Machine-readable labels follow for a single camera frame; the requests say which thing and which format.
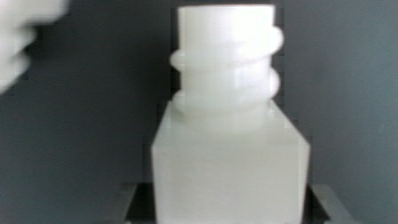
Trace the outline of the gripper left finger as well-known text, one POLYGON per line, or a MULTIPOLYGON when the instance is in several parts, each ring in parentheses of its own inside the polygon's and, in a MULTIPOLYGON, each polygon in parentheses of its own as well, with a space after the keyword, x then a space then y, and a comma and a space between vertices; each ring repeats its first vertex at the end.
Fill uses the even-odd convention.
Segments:
POLYGON ((125 212, 125 224, 155 224, 155 189, 151 183, 125 183, 130 194, 125 212))

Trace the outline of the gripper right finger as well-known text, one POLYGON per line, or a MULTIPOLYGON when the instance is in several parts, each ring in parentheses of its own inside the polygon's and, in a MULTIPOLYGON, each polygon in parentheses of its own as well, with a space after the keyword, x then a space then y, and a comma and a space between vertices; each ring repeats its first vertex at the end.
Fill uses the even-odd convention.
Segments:
POLYGON ((308 188, 308 224, 356 224, 333 188, 324 184, 308 188))

